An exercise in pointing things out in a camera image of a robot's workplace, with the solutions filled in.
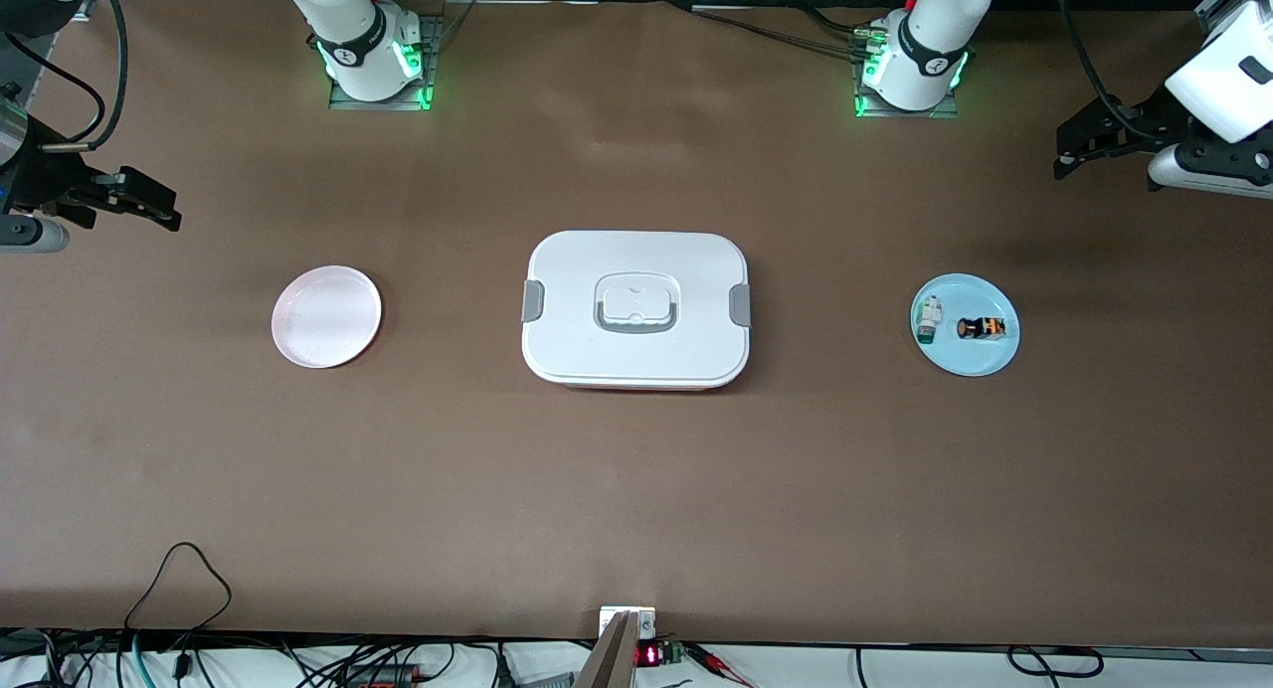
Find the battery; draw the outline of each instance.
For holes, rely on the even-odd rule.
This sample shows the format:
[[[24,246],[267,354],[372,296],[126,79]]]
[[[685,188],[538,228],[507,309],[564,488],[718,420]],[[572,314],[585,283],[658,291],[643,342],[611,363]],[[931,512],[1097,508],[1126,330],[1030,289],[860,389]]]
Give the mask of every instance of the battery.
[[[961,319],[959,336],[965,340],[998,340],[1007,334],[1002,317]]]

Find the white plate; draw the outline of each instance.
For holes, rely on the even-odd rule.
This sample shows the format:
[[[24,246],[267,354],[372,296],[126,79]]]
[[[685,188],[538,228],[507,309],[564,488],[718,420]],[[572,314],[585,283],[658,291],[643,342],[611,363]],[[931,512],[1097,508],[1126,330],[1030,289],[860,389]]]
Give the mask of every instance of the white plate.
[[[381,293],[367,275],[325,265],[274,303],[274,344],[300,367],[336,367],[364,352],[381,326]]]
[[[933,343],[925,345],[915,339],[915,331],[919,330],[919,303],[929,296],[941,299],[942,321]],[[998,340],[965,340],[959,336],[960,317],[1002,317],[1006,333]],[[1003,369],[1017,354],[1021,321],[1008,296],[989,280],[951,273],[933,278],[915,294],[910,303],[910,339],[937,367],[965,377],[981,377]]]

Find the blue plate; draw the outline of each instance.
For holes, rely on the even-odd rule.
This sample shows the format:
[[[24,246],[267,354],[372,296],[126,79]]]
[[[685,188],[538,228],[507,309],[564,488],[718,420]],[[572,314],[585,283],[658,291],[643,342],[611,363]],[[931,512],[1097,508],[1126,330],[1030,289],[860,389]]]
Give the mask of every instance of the blue plate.
[[[1021,345],[1021,321],[1012,301],[988,280],[966,273],[933,278],[910,303],[910,336],[919,330],[919,305],[929,296],[942,302],[942,320],[931,345],[915,340],[937,367],[964,377],[981,377],[1003,369]],[[1002,317],[1007,326],[998,340],[965,340],[959,336],[960,317]]]

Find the small bottle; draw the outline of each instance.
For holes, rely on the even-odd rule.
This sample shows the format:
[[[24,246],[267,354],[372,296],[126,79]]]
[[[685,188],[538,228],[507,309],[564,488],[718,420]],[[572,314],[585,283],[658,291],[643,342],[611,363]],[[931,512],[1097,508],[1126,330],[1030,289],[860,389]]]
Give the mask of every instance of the small bottle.
[[[915,339],[920,345],[933,344],[937,336],[937,324],[942,321],[942,302],[937,296],[931,296],[919,305],[919,319],[915,322]]]
[[[1007,325],[1002,317],[965,317],[959,321],[957,330],[965,340],[998,340],[1007,334]]]

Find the red digital display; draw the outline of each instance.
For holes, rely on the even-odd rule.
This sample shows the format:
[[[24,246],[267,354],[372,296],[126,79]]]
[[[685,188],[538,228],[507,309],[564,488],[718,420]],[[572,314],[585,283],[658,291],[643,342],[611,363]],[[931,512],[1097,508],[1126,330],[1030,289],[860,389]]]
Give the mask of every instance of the red digital display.
[[[633,665],[636,668],[652,668],[656,665],[663,665],[662,651],[658,649],[658,641],[642,641],[636,646],[636,654],[633,656]]]

